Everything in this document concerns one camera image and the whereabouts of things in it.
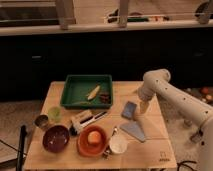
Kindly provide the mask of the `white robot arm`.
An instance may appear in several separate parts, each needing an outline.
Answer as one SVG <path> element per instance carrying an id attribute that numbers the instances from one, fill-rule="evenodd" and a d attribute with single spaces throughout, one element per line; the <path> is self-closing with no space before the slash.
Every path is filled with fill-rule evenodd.
<path id="1" fill-rule="evenodd" d="M 167 69 L 151 70 L 143 75 L 143 83 L 138 88 L 141 110 L 147 110 L 155 94 L 174 105 L 201 132 L 197 171 L 213 171 L 213 106 L 174 87 L 170 79 Z"/>

